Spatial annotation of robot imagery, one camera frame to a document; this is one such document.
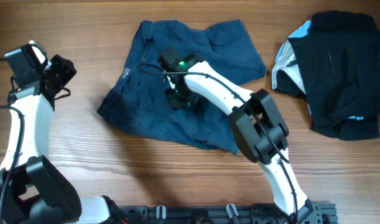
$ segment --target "dark blue fabric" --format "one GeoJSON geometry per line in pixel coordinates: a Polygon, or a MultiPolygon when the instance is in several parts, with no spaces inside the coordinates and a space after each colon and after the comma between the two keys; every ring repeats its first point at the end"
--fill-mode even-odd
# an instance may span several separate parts
{"type": "Polygon", "coordinates": [[[142,21],[134,36],[125,68],[98,113],[125,133],[175,141],[203,149],[237,153],[227,116],[203,99],[196,110],[174,111],[165,95],[169,84],[159,75],[146,75],[141,62],[159,65],[161,51],[174,47],[180,54],[196,53],[237,85],[261,78],[266,72],[241,21],[195,30],[179,21],[142,21]]]}

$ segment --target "black cloth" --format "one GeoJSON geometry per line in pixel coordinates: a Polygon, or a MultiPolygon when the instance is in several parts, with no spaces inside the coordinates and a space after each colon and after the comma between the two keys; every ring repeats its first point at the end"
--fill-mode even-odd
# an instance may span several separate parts
{"type": "Polygon", "coordinates": [[[222,22],[206,30],[191,29],[179,21],[142,21],[123,74],[98,113],[125,133],[237,153],[227,116],[217,106],[202,98],[196,111],[174,111],[165,95],[169,84],[160,75],[136,69],[141,62],[159,66],[159,55],[167,47],[177,49],[183,56],[198,54],[237,85],[266,73],[241,21],[222,22]]]}
{"type": "Polygon", "coordinates": [[[312,129],[343,140],[379,137],[380,31],[373,18],[317,13],[309,35],[289,42],[305,86],[312,129]]]}

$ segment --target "robotic arm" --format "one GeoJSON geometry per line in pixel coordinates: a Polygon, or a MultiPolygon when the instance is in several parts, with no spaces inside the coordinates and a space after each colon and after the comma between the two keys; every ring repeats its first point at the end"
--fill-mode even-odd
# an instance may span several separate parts
{"type": "MultiPolygon", "coordinates": [[[[108,197],[79,197],[76,190],[47,159],[49,126],[55,96],[76,74],[73,64],[60,56],[47,60],[35,42],[6,54],[18,88],[7,102],[24,115],[25,131],[17,164],[10,170],[19,139],[20,119],[11,111],[9,147],[1,164],[0,199],[9,185],[3,219],[7,223],[125,223],[127,216],[108,197]],[[11,180],[6,180],[11,172],[11,180]],[[34,186],[39,194],[27,200],[20,195],[34,186]]],[[[301,223],[313,208],[295,178],[289,163],[288,128],[276,104],[265,90],[253,93],[231,83],[196,55],[182,58],[174,49],[160,56],[170,82],[167,92],[175,109],[192,107],[204,96],[228,115],[239,150],[263,169],[276,206],[289,220],[301,223]]]]}

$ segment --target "light blue fabric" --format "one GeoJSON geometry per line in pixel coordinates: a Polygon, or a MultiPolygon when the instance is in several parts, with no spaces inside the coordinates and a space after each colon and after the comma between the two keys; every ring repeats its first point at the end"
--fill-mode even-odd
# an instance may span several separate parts
{"type": "MultiPolygon", "coordinates": [[[[295,32],[289,35],[288,38],[291,37],[304,37],[308,34],[308,28],[312,25],[311,21],[306,21],[301,27],[299,27],[295,32]]],[[[277,57],[276,57],[276,62],[278,61],[279,56],[282,53],[282,49],[284,49],[284,44],[282,44],[281,48],[278,51],[277,57]]]]}

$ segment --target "wood grain surface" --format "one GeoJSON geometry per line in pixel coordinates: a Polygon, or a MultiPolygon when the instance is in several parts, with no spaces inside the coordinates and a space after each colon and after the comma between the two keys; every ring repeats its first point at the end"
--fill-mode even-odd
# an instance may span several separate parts
{"type": "MultiPolygon", "coordinates": [[[[67,86],[72,96],[56,102],[50,160],[80,195],[108,195],[118,205],[273,202],[262,170],[243,155],[131,136],[96,113],[122,72],[142,20],[178,19],[204,29],[241,19],[270,69],[285,38],[318,11],[365,12],[380,28],[380,1],[10,2],[22,1],[0,1],[0,57],[34,39],[49,56],[69,58],[78,70],[67,86]]],[[[11,73],[0,62],[0,105],[11,73]]],[[[245,87],[269,85],[266,77],[245,87]]],[[[337,204],[340,223],[380,223],[380,138],[349,142],[319,135],[309,130],[302,100],[271,93],[290,129],[290,160],[309,198],[337,204]]],[[[9,113],[0,111],[0,163],[9,128],[9,113]]]]}

